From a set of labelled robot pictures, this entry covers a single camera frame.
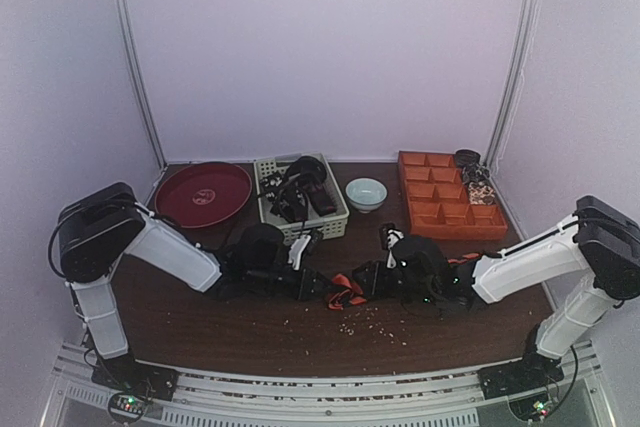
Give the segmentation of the red navy striped tie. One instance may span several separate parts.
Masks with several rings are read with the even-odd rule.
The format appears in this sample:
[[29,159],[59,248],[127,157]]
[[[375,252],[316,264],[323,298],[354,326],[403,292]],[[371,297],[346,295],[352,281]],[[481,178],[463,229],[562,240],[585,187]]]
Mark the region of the red navy striped tie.
[[388,269],[385,263],[385,293],[382,297],[364,297],[351,275],[335,275],[333,289],[326,294],[332,310],[363,305],[367,302],[395,298],[402,304],[420,302],[436,307],[440,314],[477,310],[484,305],[473,289],[473,271],[482,258],[479,253],[465,254],[446,261],[442,275],[430,273],[421,265],[411,270],[397,266]]

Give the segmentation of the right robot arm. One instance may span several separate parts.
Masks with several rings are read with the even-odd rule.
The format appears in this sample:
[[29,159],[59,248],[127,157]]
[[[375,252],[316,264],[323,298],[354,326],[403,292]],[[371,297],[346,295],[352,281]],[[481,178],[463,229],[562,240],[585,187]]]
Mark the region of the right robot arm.
[[467,313],[564,274],[582,278],[562,309],[536,325],[512,377],[535,387],[572,345],[611,309],[639,295],[639,225],[594,196],[547,231],[493,253],[444,256],[436,242],[381,229],[387,256],[352,272],[367,300],[420,300],[441,312]]

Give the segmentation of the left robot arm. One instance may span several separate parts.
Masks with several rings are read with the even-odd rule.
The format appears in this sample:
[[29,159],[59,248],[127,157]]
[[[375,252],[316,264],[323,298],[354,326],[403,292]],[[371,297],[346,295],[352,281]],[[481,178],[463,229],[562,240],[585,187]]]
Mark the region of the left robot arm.
[[133,391],[143,383],[144,371],[112,288],[122,260],[142,261],[214,299],[259,291],[306,301],[331,288],[326,276],[303,265],[321,238],[313,229],[287,245],[281,230],[258,223],[245,228],[235,243],[212,249],[189,240],[173,219],[151,211],[128,184],[117,182],[60,212],[47,261],[71,291],[99,366],[121,390]]

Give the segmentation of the dark ties in basket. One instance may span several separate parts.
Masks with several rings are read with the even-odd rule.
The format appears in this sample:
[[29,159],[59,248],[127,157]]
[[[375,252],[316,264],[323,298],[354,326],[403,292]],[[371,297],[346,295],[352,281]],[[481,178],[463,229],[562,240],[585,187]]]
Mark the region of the dark ties in basket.
[[310,210],[325,217],[337,212],[337,206],[324,187],[328,172],[315,157],[301,156],[283,172],[273,172],[260,182],[260,193],[271,203],[270,213],[288,223],[305,223]]

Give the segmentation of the beige plastic basket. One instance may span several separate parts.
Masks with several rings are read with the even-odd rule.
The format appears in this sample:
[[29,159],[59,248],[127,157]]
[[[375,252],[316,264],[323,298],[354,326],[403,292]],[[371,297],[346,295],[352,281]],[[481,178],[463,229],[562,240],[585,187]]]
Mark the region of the beige plastic basket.
[[[266,176],[273,172],[283,173],[287,167],[296,161],[301,156],[312,156],[320,160],[326,167],[328,172],[327,180],[324,182],[324,187],[331,196],[332,200],[337,206],[337,212],[335,214],[320,217],[313,210],[310,210],[310,218],[305,223],[288,223],[286,220],[270,213],[271,203],[263,197],[258,197],[260,193],[259,182]],[[264,223],[273,225],[280,229],[285,236],[285,242],[287,244],[292,243],[300,235],[308,233],[312,229],[318,229],[323,233],[325,239],[333,239],[342,237],[345,234],[348,219],[350,215],[349,208],[341,193],[339,184],[332,172],[329,163],[325,157],[320,153],[314,154],[297,154],[292,156],[267,158],[257,160],[253,163],[256,189],[257,189],[257,202],[258,212],[260,220]]]

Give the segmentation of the orange compartment organizer box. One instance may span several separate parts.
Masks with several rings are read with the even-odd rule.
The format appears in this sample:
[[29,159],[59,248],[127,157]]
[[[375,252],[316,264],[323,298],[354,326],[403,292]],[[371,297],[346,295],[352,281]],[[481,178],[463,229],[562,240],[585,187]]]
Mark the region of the orange compartment organizer box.
[[401,151],[398,172],[412,234],[444,241],[498,241],[506,235],[500,206],[471,202],[453,155]]

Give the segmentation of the pale blue ceramic bowl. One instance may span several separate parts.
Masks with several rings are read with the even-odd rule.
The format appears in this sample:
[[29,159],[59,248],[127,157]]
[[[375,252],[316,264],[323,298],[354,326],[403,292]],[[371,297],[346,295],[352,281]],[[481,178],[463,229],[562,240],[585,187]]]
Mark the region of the pale blue ceramic bowl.
[[379,209],[388,196],[385,185],[372,178],[356,178],[350,181],[345,193],[351,206],[363,214]]

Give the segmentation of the red round tray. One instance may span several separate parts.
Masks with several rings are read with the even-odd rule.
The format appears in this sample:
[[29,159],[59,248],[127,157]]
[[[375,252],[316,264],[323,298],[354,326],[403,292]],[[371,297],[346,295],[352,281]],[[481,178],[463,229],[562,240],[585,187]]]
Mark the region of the red round tray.
[[163,181],[155,211],[184,229],[210,227],[235,216],[253,191],[250,175],[240,166],[211,162],[189,165]]

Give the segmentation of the rolled patterned tie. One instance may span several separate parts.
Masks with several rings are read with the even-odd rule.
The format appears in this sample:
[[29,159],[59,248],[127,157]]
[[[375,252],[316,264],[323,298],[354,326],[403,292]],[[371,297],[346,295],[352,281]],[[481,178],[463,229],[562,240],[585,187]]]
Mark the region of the rolled patterned tie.
[[496,203],[495,189],[486,183],[471,182],[467,185],[467,195],[471,205],[490,206]]
[[490,171],[479,163],[467,164],[461,170],[461,179],[465,185],[487,185],[490,179]]

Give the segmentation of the rolled dark tie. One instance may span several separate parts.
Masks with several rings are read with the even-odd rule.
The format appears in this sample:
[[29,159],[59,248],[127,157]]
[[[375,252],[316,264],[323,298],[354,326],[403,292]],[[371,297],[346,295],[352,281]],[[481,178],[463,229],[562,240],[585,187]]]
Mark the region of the rolled dark tie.
[[459,149],[454,153],[453,158],[458,168],[464,168],[481,162],[481,155],[471,149]]

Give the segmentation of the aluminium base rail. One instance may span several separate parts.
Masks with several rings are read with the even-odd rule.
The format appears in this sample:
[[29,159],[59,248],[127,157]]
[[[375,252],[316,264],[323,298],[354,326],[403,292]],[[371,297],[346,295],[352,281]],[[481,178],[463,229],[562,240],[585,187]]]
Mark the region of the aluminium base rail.
[[273,377],[181,368],[174,396],[152,399],[136,426],[520,426],[525,399],[560,409],[545,426],[616,426],[590,342],[562,361],[564,380],[490,399],[477,367],[360,377]]

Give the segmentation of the right aluminium frame post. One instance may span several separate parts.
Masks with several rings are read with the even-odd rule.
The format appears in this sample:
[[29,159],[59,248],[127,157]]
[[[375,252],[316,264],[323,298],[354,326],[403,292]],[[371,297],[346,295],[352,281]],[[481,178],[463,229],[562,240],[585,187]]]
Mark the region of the right aluminium frame post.
[[539,0],[522,0],[519,21],[516,29],[511,60],[501,97],[498,116],[485,156],[485,165],[492,171],[498,169],[507,137],[510,132],[512,119],[515,115],[519,88],[523,82],[522,76],[528,51],[532,42],[533,32]]

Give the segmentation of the aluminium frame post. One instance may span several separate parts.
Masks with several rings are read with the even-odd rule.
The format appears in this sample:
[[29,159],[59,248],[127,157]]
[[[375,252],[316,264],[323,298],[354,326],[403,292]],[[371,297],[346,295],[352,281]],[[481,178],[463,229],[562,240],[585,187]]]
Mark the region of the aluminium frame post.
[[511,60],[501,97],[498,116],[485,156],[485,165],[492,171],[498,169],[507,137],[510,132],[512,119],[515,115],[519,88],[523,82],[522,76],[528,51],[532,42],[533,32],[539,0],[522,0],[519,21],[516,29]]
[[136,105],[142,117],[142,122],[147,139],[153,151],[156,164],[160,169],[167,167],[168,163],[164,155],[156,123],[153,119],[149,98],[143,79],[138,52],[135,45],[134,32],[127,0],[114,0],[116,14],[120,26],[126,65],[131,81]]

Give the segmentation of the left aluminium frame post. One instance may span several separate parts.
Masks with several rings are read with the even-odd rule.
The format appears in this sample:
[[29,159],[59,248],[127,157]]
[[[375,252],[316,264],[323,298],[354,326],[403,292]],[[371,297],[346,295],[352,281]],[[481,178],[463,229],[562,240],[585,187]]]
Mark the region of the left aluminium frame post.
[[156,164],[160,169],[167,167],[168,163],[164,155],[156,123],[153,119],[149,98],[143,79],[138,52],[135,45],[134,32],[127,0],[114,0],[116,14],[120,26],[126,65],[131,81],[136,105],[142,117],[142,122],[147,139],[153,151]]

